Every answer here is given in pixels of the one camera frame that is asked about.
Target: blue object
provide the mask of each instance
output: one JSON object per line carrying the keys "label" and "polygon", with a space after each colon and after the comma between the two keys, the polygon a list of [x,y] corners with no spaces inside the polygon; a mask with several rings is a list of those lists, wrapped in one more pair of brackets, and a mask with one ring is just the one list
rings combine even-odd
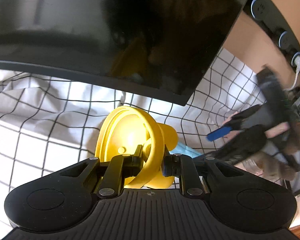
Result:
{"label": "blue object", "polygon": [[230,126],[222,126],[219,129],[209,133],[207,135],[207,140],[209,142],[212,142],[214,140],[217,140],[225,135],[227,135],[228,133],[230,133],[232,131],[232,128]]}
{"label": "blue object", "polygon": [[181,142],[178,142],[177,146],[172,151],[170,151],[170,153],[171,154],[181,153],[181,154],[184,154],[184,155],[188,155],[191,158],[195,158],[195,157],[198,157],[198,156],[202,155],[202,153],[197,152],[196,150],[184,145]]}

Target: yellow plastic toy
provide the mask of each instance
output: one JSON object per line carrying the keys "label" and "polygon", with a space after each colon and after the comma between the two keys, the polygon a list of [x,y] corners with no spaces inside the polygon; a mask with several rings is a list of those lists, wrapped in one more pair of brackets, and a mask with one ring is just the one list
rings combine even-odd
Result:
{"label": "yellow plastic toy", "polygon": [[174,177],[164,177],[161,163],[164,146],[173,150],[178,143],[176,131],[169,125],[157,123],[145,111],[120,106],[105,119],[98,138],[95,156],[108,162],[119,154],[135,153],[143,145],[143,168],[136,177],[125,179],[125,188],[168,188]]}

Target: light blue cloth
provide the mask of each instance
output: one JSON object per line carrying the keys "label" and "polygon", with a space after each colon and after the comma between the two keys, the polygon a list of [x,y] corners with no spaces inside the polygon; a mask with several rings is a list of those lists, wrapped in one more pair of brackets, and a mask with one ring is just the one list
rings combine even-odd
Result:
{"label": "light blue cloth", "polygon": [[198,156],[202,155],[202,153],[197,152],[196,150],[184,145],[181,142],[178,142],[177,146],[172,151],[170,151],[170,153],[171,154],[181,153],[181,154],[184,154],[184,155],[188,155],[191,158],[195,158],[195,157],[198,157]]}

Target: power cord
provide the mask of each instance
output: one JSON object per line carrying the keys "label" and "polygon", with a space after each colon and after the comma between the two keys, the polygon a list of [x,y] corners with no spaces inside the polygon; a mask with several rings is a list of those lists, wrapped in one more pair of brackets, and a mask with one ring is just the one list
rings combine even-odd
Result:
{"label": "power cord", "polygon": [[297,83],[298,74],[300,73],[300,55],[296,56],[296,58],[294,59],[293,62],[294,62],[294,63],[296,64],[296,66],[297,66],[297,69],[296,69],[296,77],[295,77],[295,79],[294,79],[294,83],[293,83],[292,87],[289,88],[289,89],[285,89],[286,91],[291,91],[291,90],[293,90],[294,87],[295,87],[295,85],[296,85],[296,83]]}

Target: grid cloth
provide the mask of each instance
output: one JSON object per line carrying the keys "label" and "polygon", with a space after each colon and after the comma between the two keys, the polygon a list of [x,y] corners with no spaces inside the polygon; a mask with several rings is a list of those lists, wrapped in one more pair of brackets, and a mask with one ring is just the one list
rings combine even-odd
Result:
{"label": "grid cloth", "polygon": [[[91,84],[0,70],[0,239],[10,230],[3,203],[26,182],[94,155],[99,129],[118,106],[138,107],[171,125],[179,141],[206,154],[205,136],[236,111],[264,103],[255,73],[221,49],[186,106]],[[172,185],[179,187],[178,179]]]}

